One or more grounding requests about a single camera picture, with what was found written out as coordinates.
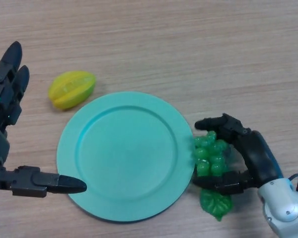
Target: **table surface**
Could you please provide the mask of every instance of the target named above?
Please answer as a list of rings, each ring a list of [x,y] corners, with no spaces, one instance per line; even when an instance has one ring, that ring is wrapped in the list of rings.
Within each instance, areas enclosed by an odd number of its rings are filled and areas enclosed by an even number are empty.
[[[23,46],[30,83],[6,166],[56,172],[56,148],[82,105],[58,112],[47,91],[64,71],[97,75],[88,102],[142,91],[174,105],[192,125],[222,113],[260,131],[286,176],[298,172],[298,0],[0,0],[0,58]],[[167,211],[114,225],[66,195],[23,198],[0,191],[0,238],[274,238],[256,191],[234,197],[217,222],[189,187]]]

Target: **teal plate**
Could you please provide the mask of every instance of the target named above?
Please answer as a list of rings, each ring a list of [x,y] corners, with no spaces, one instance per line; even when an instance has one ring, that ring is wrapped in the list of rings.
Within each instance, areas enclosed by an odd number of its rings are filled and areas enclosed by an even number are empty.
[[[57,168],[83,180],[70,198],[87,213],[135,222],[171,206],[194,170],[193,134],[173,106],[155,96],[119,92],[81,108],[66,125]]]

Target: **green leaf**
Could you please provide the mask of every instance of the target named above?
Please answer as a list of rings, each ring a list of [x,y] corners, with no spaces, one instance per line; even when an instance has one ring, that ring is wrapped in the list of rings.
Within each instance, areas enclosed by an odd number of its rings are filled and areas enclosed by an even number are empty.
[[[230,196],[223,196],[219,193],[202,189],[200,196],[201,208],[221,221],[223,216],[233,208]]]

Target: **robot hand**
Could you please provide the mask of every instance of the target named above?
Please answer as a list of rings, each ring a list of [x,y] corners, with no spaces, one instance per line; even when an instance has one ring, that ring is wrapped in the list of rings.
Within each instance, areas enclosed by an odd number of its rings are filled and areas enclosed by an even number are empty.
[[[0,61],[0,190],[11,190],[12,195],[45,197],[51,193],[80,193],[87,190],[86,184],[69,176],[43,173],[39,167],[20,166],[14,171],[4,167],[8,153],[6,127],[15,125],[20,114],[20,101],[29,82],[29,69],[19,69],[22,47],[14,42]]]
[[[284,178],[262,135],[244,128],[239,120],[227,114],[198,121],[195,128],[215,131],[217,139],[231,144],[242,155],[247,170],[226,172],[221,177],[195,177],[193,184],[222,195],[257,188],[264,216],[274,233],[280,238],[298,238],[298,184],[295,189],[291,183],[298,174]]]

